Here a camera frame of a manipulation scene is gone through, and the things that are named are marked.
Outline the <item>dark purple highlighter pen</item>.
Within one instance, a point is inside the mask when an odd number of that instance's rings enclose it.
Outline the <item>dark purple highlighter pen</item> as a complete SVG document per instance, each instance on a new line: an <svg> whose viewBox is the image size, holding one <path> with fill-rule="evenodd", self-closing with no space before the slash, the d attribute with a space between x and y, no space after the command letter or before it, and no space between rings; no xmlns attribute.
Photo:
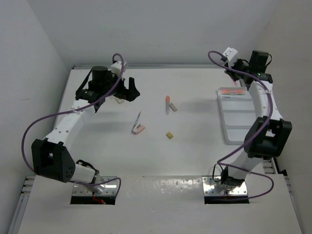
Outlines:
<svg viewBox="0 0 312 234"><path fill-rule="evenodd" d="M139 120L140 115L141 115L141 111L138 113L138 116L135 120L134 126L136 126L138 124L138 120Z"/></svg>

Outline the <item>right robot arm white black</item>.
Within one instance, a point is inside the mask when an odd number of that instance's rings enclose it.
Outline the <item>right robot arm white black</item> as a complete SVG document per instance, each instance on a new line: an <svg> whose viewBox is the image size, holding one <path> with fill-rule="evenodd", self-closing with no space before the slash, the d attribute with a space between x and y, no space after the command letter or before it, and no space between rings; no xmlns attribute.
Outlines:
<svg viewBox="0 0 312 234"><path fill-rule="evenodd" d="M279 157L291 133L292 123L278 111L273 96L273 78L266 73L270 57L267 52L254 50L245 64L233 48L227 48L222 55L226 74L233 81L242 80L246 85L256 116L245 136L241 154L222 170L220 183L225 187L240 187L258 164Z"/></svg>

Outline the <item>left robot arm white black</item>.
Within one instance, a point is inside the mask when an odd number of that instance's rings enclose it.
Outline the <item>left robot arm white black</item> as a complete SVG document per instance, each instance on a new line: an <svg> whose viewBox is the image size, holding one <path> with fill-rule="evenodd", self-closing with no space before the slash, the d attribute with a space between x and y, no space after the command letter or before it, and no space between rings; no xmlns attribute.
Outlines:
<svg viewBox="0 0 312 234"><path fill-rule="evenodd" d="M70 148L87 121L98 112L109 96L128 102L134 101L140 92L134 78L128 87L122 77L127 65L116 61L109 68L94 66L75 92L70 111L44 139L36 139L31 146L34 172L63 183L94 184L98 170L80 160L74 161Z"/></svg>

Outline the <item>orange highlighter pen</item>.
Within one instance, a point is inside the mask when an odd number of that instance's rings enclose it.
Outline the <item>orange highlighter pen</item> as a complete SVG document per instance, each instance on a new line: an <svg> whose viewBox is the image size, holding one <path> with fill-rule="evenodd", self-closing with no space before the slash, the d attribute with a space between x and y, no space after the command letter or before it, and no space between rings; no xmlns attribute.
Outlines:
<svg viewBox="0 0 312 234"><path fill-rule="evenodd" d="M223 95L245 95L246 91L244 90L220 90L220 93Z"/></svg>

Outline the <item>orange capped grey marker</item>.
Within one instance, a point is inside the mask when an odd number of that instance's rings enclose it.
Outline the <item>orange capped grey marker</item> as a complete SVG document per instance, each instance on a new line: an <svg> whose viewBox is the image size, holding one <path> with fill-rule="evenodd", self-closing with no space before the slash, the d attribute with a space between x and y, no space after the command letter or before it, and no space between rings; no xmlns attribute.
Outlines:
<svg viewBox="0 0 312 234"><path fill-rule="evenodd" d="M166 114L170 112L170 96L166 96Z"/></svg>

